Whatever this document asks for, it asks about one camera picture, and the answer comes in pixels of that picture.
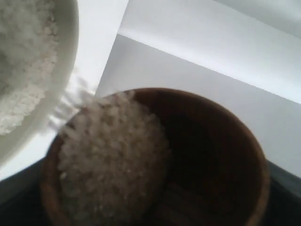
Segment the white bowl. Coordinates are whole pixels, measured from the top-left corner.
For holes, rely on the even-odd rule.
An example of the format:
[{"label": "white bowl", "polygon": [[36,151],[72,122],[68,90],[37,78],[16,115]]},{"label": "white bowl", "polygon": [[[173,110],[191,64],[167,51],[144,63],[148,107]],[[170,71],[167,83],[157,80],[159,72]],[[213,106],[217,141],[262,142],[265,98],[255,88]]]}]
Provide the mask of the white bowl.
[{"label": "white bowl", "polygon": [[79,80],[85,81],[88,92],[96,92],[128,0],[55,2],[54,14],[59,29],[58,63],[47,97],[20,127],[0,137],[0,204],[37,179],[38,162],[57,133],[49,125],[49,119],[65,101],[64,94],[75,97],[82,89]]}]

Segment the wooden bowl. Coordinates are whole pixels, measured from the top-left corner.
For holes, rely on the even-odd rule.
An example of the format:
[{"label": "wooden bowl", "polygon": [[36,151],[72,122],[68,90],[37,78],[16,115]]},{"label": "wooden bowl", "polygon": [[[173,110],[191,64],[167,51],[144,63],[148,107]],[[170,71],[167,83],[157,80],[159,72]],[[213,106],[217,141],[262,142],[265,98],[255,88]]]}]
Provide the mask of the wooden bowl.
[{"label": "wooden bowl", "polygon": [[[137,89],[162,121],[174,165],[159,203],[142,225],[255,226],[269,195],[269,172],[250,130],[220,105],[172,89]],[[41,194],[53,225],[72,226],[59,199],[57,136],[44,159]]]}]

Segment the dark countertop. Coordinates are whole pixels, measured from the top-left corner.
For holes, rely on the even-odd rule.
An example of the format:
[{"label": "dark countertop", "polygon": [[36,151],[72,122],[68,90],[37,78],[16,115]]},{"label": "dark countertop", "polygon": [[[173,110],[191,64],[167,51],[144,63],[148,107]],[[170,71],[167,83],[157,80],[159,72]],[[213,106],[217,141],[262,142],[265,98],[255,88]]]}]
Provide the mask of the dark countertop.
[{"label": "dark countertop", "polygon": [[[264,226],[301,225],[301,180],[270,163],[271,187]],[[0,207],[1,226],[50,225],[40,204],[38,183]]]}]

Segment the white rice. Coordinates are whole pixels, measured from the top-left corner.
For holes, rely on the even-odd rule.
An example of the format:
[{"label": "white rice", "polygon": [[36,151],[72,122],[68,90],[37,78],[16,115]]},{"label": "white rice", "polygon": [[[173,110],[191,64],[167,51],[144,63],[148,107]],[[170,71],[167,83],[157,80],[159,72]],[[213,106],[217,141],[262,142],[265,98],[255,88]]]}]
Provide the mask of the white rice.
[{"label": "white rice", "polygon": [[65,127],[58,168],[63,206],[78,226],[127,226],[158,197],[172,155],[159,119],[118,93]]},{"label": "white rice", "polygon": [[0,135],[21,125],[49,88],[57,61],[51,0],[0,0]]}]

